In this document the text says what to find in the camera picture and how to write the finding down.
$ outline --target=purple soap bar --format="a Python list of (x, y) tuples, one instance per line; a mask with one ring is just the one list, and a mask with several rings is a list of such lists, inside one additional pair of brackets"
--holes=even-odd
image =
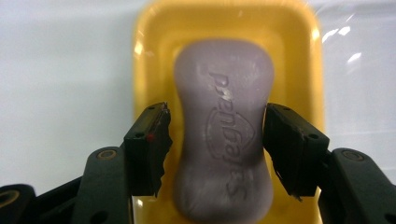
[(177, 57), (184, 142), (174, 202), (199, 223), (255, 223), (273, 190), (262, 119), (274, 79), (268, 54), (240, 40), (205, 40)]

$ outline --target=yellow soap dish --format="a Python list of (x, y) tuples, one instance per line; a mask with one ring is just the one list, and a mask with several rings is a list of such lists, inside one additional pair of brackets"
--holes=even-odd
[[(213, 38), (245, 40), (264, 49), (275, 69), (270, 101), (293, 108), (323, 129), (321, 42), (315, 15), (306, 4), (297, 0), (156, 1), (142, 12), (134, 34), (134, 112), (138, 116), (148, 105), (168, 102), (174, 144), (164, 163), (159, 197), (134, 197), (135, 223), (191, 223), (172, 201), (183, 138), (174, 65), (190, 43)], [(300, 203), (287, 195), (274, 174), (272, 180), (274, 202), (259, 223), (319, 223), (317, 199), (304, 198)]]

